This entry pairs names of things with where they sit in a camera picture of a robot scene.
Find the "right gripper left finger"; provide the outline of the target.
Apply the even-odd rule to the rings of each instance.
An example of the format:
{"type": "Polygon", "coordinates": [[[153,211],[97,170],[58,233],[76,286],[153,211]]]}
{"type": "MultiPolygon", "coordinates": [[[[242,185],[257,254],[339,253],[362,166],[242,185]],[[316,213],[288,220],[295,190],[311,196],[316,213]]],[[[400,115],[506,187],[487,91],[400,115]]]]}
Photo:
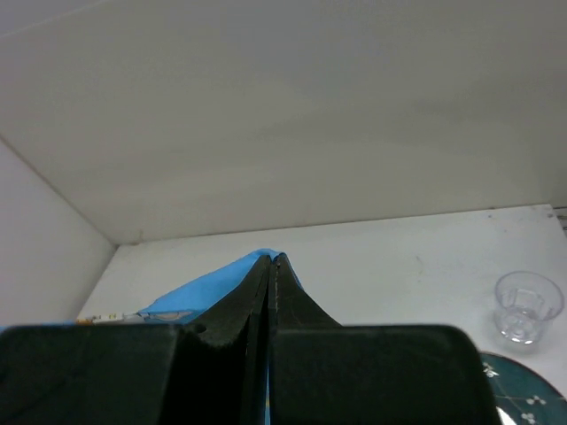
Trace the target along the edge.
{"type": "Polygon", "coordinates": [[[160,423],[264,423],[270,268],[260,256],[234,290],[182,327],[160,423]]]}

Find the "blue space print placemat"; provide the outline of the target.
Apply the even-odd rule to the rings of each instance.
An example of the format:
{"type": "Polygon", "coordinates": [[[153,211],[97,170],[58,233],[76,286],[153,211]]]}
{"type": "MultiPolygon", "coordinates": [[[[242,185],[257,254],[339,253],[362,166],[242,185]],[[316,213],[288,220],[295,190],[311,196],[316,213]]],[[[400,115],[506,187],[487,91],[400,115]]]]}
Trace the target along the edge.
{"type": "MultiPolygon", "coordinates": [[[[145,325],[172,325],[181,332],[183,326],[196,320],[200,315],[234,290],[240,282],[243,281],[246,274],[251,270],[253,264],[260,256],[268,255],[271,258],[271,271],[273,259],[281,253],[283,252],[269,249],[253,251],[241,259],[237,259],[224,267],[168,292],[141,310],[133,313],[92,314],[78,319],[78,323],[89,325],[134,323],[145,325]]],[[[268,375],[265,421],[262,424],[271,424],[269,419],[268,375]]]]}

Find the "teal ceramic plate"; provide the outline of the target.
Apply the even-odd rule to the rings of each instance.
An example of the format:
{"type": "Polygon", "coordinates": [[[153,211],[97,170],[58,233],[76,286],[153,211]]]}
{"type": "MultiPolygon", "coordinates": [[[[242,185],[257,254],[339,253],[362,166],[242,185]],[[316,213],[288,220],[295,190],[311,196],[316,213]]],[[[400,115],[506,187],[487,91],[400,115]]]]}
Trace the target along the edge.
{"type": "Polygon", "coordinates": [[[545,378],[498,354],[482,352],[481,359],[496,405],[515,424],[566,423],[566,398],[545,378]]]}

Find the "clear plastic cup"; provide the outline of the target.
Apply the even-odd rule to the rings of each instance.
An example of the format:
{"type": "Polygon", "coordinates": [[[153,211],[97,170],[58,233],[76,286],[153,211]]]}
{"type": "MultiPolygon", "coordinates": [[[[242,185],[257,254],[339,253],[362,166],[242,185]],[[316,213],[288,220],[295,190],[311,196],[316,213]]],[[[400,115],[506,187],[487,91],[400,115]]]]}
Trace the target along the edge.
{"type": "Polygon", "coordinates": [[[516,344],[532,345],[562,313],[562,290],[546,276],[530,271],[503,275],[494,287],[493,320],[499,333],[516,344]]]}

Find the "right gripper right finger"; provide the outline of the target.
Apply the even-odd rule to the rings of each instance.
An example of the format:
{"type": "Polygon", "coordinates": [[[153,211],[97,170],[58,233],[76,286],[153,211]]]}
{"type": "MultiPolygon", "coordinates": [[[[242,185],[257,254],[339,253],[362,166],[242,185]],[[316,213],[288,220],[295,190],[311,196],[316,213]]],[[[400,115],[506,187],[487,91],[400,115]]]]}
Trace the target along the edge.
{"type": "Polygon", "coordinates": [[[272,261],[268,284],[268,401],[272,424],[353,424],[340,386],[341,325],[301,287],[288,257],[272,261]]]}

